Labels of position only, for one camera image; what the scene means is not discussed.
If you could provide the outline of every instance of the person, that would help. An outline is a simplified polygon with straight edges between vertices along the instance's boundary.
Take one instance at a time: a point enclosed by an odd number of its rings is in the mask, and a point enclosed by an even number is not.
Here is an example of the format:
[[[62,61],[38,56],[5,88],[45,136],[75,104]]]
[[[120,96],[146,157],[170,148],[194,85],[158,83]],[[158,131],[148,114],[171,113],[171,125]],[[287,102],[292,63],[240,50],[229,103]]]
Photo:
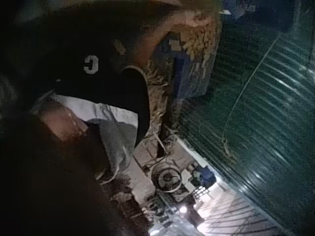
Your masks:
[[[27,87],[34,101],[30,113],[6,120],[10,132],[1,142],[2,225],[10,234],[139,235],[99,184],[128,167],[149,128],[142,68],[155,46],[174,25],[196,27],[207,20],[195,11],[171,11],[137,38],[118,74],[93,43],[43,60],[48,83]]]

